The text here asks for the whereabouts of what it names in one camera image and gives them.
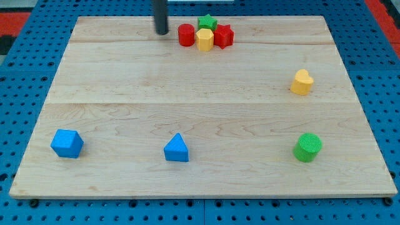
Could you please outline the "black cylindrical robot arm stylus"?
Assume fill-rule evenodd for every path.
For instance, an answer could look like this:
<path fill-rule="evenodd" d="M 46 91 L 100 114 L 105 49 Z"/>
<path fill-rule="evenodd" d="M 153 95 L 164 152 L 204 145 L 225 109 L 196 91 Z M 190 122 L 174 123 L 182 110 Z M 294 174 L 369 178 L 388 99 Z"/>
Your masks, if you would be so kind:
<path fill-rule="evenodd" d="M 166 0 L 152 0 L 154 13 L 154 26 L 158 35 L 163 36 L 169 32 L 168 5 Z"/>

